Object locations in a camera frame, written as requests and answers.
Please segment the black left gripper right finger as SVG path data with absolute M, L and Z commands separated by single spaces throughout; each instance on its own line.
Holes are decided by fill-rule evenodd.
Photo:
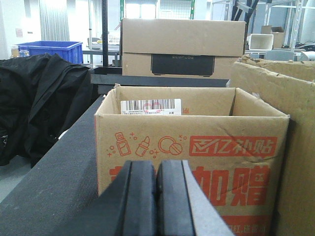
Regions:
M 164 160 L 157 174 L 159 236 L 231 236 L 186 160 Z

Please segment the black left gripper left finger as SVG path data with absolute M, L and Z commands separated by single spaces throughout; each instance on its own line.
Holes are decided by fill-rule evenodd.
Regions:
M 151 161 L 127 161 L 98 197 L 94 236 L 156 234 L 155 173 Z

